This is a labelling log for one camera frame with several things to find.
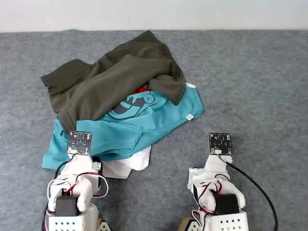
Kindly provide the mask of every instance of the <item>clothing pile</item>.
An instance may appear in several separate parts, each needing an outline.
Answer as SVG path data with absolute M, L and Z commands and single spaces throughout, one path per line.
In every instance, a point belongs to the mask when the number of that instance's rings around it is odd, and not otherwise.
M 104 175 L 127 178 L 148 166 L 153 143 L 203 112 L 196 87 L 150 31 L 94 64 L 72 60 L 41 79 L 57 114 L 44 168 L 68 160 L 68 131 L 89 131 Z

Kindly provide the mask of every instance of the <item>teal t-shirt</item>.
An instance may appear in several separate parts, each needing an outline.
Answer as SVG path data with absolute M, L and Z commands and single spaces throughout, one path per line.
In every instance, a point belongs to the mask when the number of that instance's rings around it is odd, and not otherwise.
M 77 121 L 78 131 L 92 132 L 91 156 L 103 161 L 131 157 L 134 153 L 155 143 L 188 121 L 187 115 L 196 119 L 203 106 L 196 88 L 187 87 L 175 106 L 156 91 L 129 95 L 100 120 Z M 43 167 L 56 169 L 68 160 L 67 134 L 60 121 L 54 120 L 50 147 L 43 157 Z

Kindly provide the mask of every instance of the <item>gray carpet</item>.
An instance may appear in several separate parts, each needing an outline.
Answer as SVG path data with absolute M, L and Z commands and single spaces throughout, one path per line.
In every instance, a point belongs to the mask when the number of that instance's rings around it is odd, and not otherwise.
M 276 206 L 280 230 L 307 230 L 308 32 L 153 31 L 205 112 L 157 142 L 150 166 L 109 180 L 95 200 L 114 231 L 175 231 L 196 208 L 189 167 L 208 156 L 208 132 L 230 132 L 234 164 Z M 40 76 L 75 58 L 92 63 L 138 31 L 0 34 L 0 230 L 38 231 L 53 170 L 41 168 L 55 118 Z M 262 194 L 229 170 L 246 196 L 251 231 L 273 228 Z

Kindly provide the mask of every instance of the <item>printed graphic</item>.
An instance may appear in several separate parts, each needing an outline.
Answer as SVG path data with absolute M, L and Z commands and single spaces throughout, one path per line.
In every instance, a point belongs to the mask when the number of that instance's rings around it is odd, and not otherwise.
M 129 119 L 136 117 L 142 108 L 148 107 L 155 102 L 155 97 L 149 92 L 142 97 L 138 94 L 130 95 L 120 104 L 114 107 L 108 115 L 113 119 Z

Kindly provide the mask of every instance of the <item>red fabric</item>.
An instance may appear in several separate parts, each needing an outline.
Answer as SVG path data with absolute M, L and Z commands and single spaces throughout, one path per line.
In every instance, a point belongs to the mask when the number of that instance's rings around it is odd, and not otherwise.
M 132 95 L 133 95 L 133 94 L 138 94 L 138 93 L 141 93 L 141 92 L 145 92 L 145 91 L 150 91 L 150 89 L 147 89 L 147 88 L 138 88 L 137 90 L 133 91 Z

